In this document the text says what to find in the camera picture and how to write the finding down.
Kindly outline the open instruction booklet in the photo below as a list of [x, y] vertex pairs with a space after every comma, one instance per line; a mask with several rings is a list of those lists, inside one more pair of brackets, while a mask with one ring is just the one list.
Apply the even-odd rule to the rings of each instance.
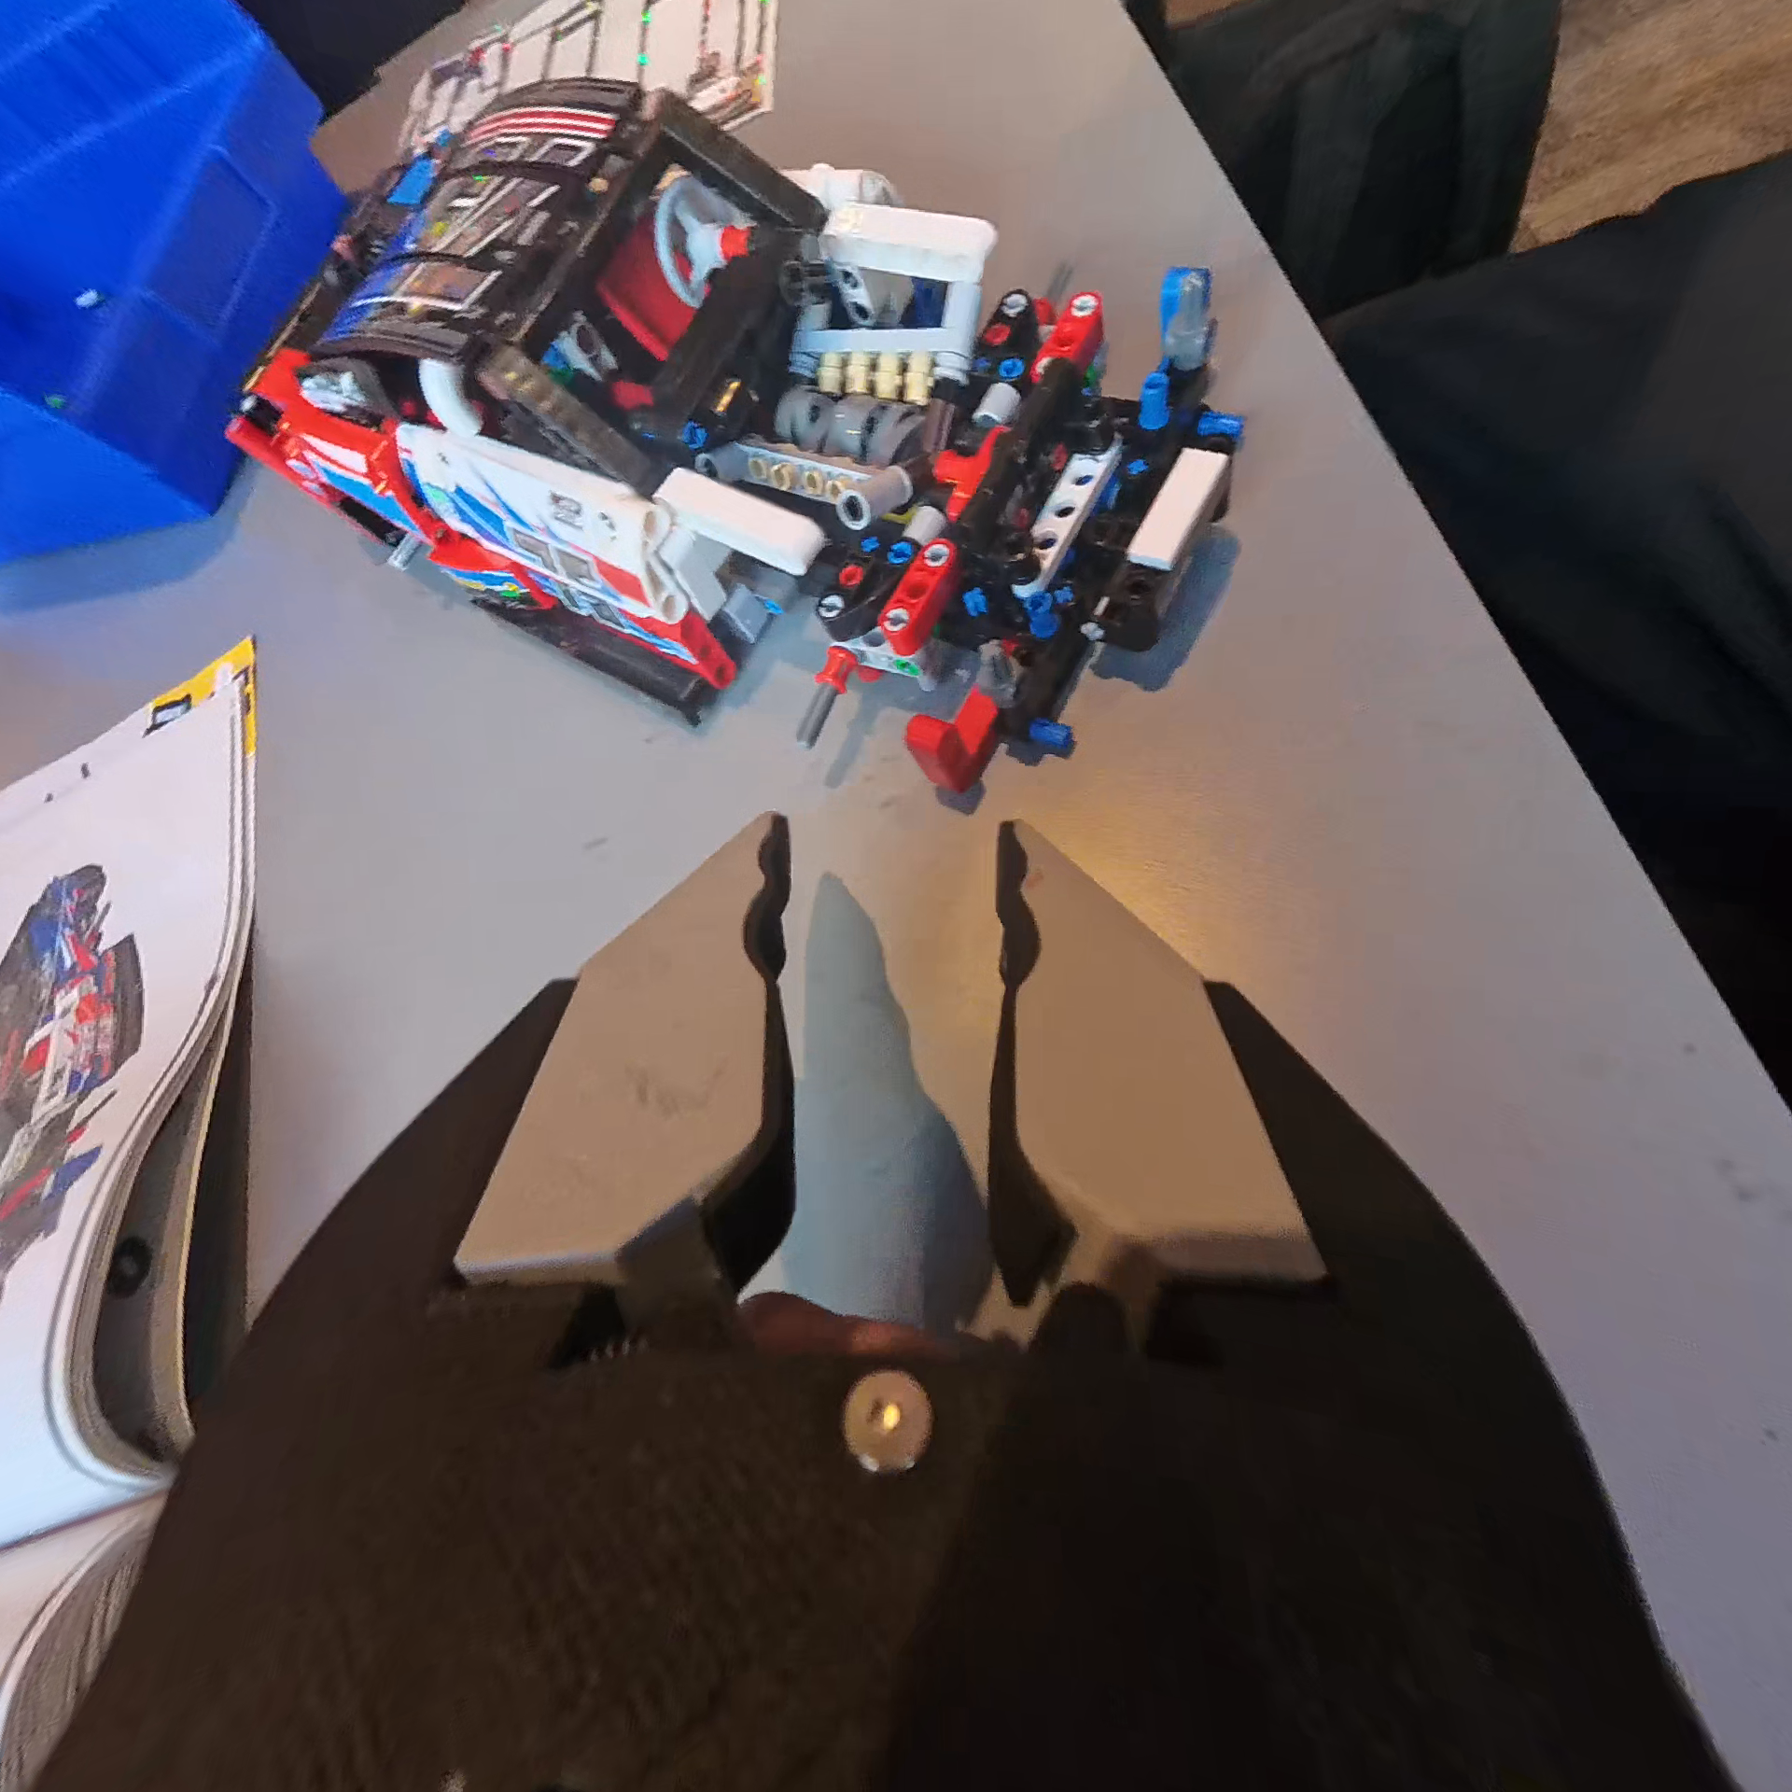
[[256, 642], [2, 794], [2, 1785], [29, 1787], [193, 1445], [193, 1266], [256, 886]]

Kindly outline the black backpack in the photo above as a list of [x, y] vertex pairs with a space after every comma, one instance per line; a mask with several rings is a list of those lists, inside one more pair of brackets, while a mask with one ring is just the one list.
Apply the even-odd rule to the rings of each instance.
[[1510, 251], [1560, 1], [1129, 1], [1317, 321]]

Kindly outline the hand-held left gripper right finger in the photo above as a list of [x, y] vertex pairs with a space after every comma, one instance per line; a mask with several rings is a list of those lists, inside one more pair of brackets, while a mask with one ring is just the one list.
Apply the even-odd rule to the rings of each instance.
[[987, 1221], [1001, 1295], [1319, 1287], [1326, 1266], [1199, 971], [1035, 825], [998, 830]]

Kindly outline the blue plastic bin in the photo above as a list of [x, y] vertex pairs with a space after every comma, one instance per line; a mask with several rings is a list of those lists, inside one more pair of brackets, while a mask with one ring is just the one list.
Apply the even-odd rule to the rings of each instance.
[[212, 516], [345, 201], [227, 1], [2, 5], [2, 556]]

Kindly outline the brick-built toy race car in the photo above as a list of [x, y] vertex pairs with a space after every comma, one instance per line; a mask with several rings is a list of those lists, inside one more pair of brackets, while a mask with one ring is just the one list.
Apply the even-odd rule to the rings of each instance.
[[486, 611], [700, 722], [789, 599], [938, 788], [1074, 749], [1096, 648], [1149, 652], [1223, 520], [1210, 273], [1171, 267], [1135, 398], [1106, 297], [981, 294], [989, 219], [781, 170], [685, 98], [537, 78], [416, 111], [246, 375], [227, 438]]

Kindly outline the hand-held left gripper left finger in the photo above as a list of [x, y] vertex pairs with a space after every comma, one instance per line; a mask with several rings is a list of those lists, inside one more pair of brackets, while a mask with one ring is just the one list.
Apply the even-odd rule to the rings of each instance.
[[468, 1284], [737, 1295], [794, 1217], [786, 817], [592, 953], [454, 1264]]

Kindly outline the holographic sticker sheet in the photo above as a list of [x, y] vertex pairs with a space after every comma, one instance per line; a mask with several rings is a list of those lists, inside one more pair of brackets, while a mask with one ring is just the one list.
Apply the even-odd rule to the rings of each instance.
[[779, 23], [776, 1], [544, 1], [436, 57], [398, 140], [423, 149], [516, 88], [570, 78], [664, 86], [732, 129], [773, 109]]

